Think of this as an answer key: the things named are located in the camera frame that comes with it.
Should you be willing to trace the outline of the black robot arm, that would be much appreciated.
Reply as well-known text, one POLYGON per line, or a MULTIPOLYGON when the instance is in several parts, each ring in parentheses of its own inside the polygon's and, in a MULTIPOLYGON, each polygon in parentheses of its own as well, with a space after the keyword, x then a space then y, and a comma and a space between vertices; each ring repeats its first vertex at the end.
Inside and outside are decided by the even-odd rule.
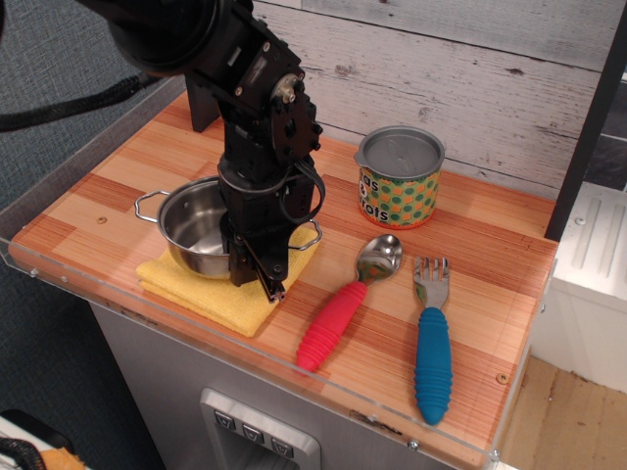
POLYGON ((299 58, 249 1, 91 1, 122 55, 155 76, 208 91, 224 125, 220 223, 235 285, 284 298, 289 241, 325 197, 312 154, 321 126, 299 58))

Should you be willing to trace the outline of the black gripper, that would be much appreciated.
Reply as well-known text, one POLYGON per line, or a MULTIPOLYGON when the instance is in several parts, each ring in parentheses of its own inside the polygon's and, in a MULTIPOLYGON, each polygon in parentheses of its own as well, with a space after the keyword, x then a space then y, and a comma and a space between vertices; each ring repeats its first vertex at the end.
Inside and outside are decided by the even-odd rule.
POLYGON ((255 183, 221 160, 218 186, 226 205, 220 229, 231 283, 242 287, 261 282, 271 304, 283 302, 290 238, 316 217, 325 198, 314 161, 300 160, 255 183))

